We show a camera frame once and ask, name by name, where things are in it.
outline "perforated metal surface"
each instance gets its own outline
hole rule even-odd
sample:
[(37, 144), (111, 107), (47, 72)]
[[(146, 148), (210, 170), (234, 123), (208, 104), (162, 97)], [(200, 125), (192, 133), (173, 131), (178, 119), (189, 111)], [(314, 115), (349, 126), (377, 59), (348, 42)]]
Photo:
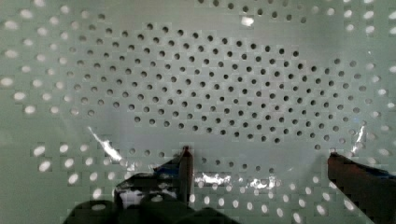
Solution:
[(331, 150), (396, 172), (394, 1), (6, 0), (0, 15), (2, 223), (62, 222), (186, 144), (196, 177), (228, 176), (196, 178), (191, 206), (242, 223), (370, 223), (327, 179)]

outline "black object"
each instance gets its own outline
hole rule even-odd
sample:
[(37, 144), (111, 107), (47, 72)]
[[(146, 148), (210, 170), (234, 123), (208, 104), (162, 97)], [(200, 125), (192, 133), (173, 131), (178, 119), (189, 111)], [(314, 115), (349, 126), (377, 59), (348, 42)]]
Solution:
[(115, 223), (116, 206), (111, 201), (89, 201), (77, 205), (64, 224)]
[(188, 207), (192, 181), (189, 147), (173, 160), (118, 184), (114, 203), (89, 201), (78, 205), (64, 224), (236, 224), (222, 213)]
[(328, 177), (378, 224), (396, 223), (396, 177), (365, 166), (337, 153), (328, 159)]
[(133, 175), (116, 186), (114, 201), (118, 208), (138, 205), (150, 193), (167, 193), (188, 203), (192, 181), (189, 147), (183, 147), (179, 156), (153, 170), (153, 174)]

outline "strainer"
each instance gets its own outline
hole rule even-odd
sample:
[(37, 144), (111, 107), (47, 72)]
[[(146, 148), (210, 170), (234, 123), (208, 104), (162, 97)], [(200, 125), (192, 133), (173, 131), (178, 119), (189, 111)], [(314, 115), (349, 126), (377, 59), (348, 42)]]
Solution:
[(183, 146), (190, 206), (241, 223), (371, 223), (328, 180), (332, 150), (395, 175), (395, 1), (5, 0), (0, 15), (2, 223), (62, 223)]

